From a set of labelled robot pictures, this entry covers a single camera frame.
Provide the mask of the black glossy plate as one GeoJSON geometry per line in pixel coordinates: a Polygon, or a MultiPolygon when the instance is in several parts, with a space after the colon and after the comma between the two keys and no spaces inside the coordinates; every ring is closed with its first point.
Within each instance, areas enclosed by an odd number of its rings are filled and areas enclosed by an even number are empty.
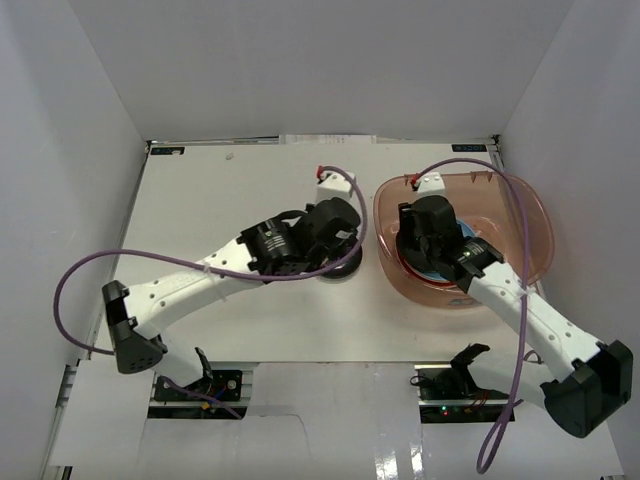
{"type": "Polygon", "coordinates": [[[321,275],[326,280],[343,280],[354,274],[360,267],[363,259],[363,250],[359,247],[356,253],[345,263],[321,275]]]}

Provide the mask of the light blue plastic plate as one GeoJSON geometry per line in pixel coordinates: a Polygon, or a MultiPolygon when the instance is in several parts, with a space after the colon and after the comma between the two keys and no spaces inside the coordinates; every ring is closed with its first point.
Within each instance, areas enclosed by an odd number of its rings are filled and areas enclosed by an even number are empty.
{"type": "MultiPolygon", "coordinates": [[[[456,219],[458,226],[461,229],[461,232],[464,237],[474,237],[474,230],[463,220],[456,219]]],[[[421,278],[424,278],[426,281],[430,281],[436,284],[447,284],[448,280],[446,280],[441,274],[439,274],[435,269],[429,268],[421,268],[417,270],[418,275],[421,278]]]]}

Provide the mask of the red teal floral plate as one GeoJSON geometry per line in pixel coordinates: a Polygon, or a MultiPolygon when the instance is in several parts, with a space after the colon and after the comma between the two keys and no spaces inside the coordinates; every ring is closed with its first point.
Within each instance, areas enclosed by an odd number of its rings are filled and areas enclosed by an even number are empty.
{"type": "Polygon", "coordinates": [[[423,283],[433,287],[439,287],[439,288],[455,287],[455,284],[449,280],[447,284],[436,284],[430,281],[426,281],[424,278],[421,278],[418,275],[417,273],[418,269],[429,268],[429,267],[435,269],[432,263],[425,257],[424,253],[419,248],[418,242],[406,240],[400,234],[397,234],[395,238],[395,246],[396,246],[396,252],[397,252],[397,256],[400,263],[409,272],[410,275],[422,281],[423,283]]]}

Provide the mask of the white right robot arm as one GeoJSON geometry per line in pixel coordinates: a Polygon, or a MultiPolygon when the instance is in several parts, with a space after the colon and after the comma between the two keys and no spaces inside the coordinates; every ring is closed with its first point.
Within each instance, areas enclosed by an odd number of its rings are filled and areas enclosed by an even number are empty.
{"type": "Polygon", "coordinates": [[[524,380],[521,399],[545,409],[566,433],[584,438],[631,398],[632,351],[580,329],[528,289],[489,242],[466,236],[449,201],[424,196],[398,207],[396,247],[413,270],[435,271],[509,325],[541,358],[530,364],[495,356],[475,343],[454,356],[449,380],[461,397],[484,390],[508,393],[524,380]]]}

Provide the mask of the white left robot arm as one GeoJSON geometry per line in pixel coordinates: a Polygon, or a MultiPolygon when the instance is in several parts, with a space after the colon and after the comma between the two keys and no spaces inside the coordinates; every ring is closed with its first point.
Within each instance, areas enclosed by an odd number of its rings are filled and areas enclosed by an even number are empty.
{"type": "Polygon", "coordinates": [[[334,197],[299,217],[280,214],[243,230],[193,268],[133,286],[107,283],[102,297],[118,372],[152,370],[188,398],[202,398],[213,379],[210,363],[202,349],[171,340],[169,327],[273,276],[301,276],[343,258],[355,246],[360,225],[355,208],[334,197]]]}

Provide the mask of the pink transparent plastic bin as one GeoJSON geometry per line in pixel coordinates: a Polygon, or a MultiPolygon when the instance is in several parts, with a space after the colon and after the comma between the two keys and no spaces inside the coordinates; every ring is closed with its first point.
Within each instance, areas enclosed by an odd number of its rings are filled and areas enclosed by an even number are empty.
{"type": "MultiPolygon", "coordinates": [[[[455,210],[456,219],[467,223],[475,236],[496,247],[514,270],[521,272],[523,222],[506,182],[492,171],[440,174],[446,186],[445,197],[455,210]]],[[[410,179],[409,175],[391,178],[378,188],[374,197],[378,254],[387,279],[404,297],[424,306],[455,310],[478,306],[477,301],[456,287],[439,288],[423,283],[400,263],[395,246],[398,206],[417,199],[410,179]]]]}

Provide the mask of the right black corner label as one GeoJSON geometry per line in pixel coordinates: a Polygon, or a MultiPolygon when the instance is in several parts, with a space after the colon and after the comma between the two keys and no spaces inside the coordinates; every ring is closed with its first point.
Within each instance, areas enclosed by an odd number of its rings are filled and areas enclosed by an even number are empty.
{"type": "Polygon", "coordinates": [[[453,152],[487,152],[487,146],[484,144],[452,144],[453,152]]]}

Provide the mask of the black corner label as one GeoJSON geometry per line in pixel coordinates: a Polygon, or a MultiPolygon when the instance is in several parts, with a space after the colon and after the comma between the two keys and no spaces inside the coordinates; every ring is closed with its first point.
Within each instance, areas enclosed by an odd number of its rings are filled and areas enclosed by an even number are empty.
{"type": "Polygon", "coordinates": [[[487,152],[487,146],[484,144],[452,144],[453,152],[487,152]]]}
{"type": "Polygon", "coordinates": [[[174,156],[183,155],[185,152],[184,147],[171,146],[171,147],[153,147],[150,149],[149,154],[151,156],[174,156]]]}

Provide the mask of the white papers at back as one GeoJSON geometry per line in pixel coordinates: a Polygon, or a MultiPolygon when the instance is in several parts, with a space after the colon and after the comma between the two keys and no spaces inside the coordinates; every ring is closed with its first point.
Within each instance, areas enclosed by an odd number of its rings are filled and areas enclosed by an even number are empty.
{"type": "Polygon", "coordinates": [[[376,144],[376,135],[360,134],[283,134],[279,136],[280,145],[344,145],[376,144]]]}

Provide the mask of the left black corner label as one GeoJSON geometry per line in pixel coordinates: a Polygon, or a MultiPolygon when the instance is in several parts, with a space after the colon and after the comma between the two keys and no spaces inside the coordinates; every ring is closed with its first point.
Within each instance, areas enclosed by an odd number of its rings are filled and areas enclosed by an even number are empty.
{"type": "Polygon", "coordinates": [[[149,154],[151,156],[174,156],[183,155],[185,152],[184,147],[171,146],[171,147],[153,147],[150,149],[149,154]]]}

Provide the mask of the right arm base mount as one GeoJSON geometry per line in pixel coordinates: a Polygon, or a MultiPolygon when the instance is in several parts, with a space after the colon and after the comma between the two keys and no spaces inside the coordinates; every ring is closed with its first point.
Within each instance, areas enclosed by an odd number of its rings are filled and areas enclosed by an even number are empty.
{"type": "Polygon", "coordinates": [[[441,366],[415,367],[409,383],[417,389],[420,421],[423,425],[493,423],[507,403],[500,390],[481,389],[468,367],[490,348],[471,344],[441,366]]]}

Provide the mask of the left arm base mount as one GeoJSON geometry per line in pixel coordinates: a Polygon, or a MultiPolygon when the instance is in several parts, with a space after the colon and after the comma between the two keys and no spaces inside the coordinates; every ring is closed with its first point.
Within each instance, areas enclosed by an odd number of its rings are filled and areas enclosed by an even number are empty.
{"type": "Polygon", "coordinates": [[[195,348],[194,373],[200,376],[180,386],[167,375],[158,375],[153,387],[149,417],[156,419],[242,420],[247,412],[245,372],[215,367],[204,351],[195,348]]]}

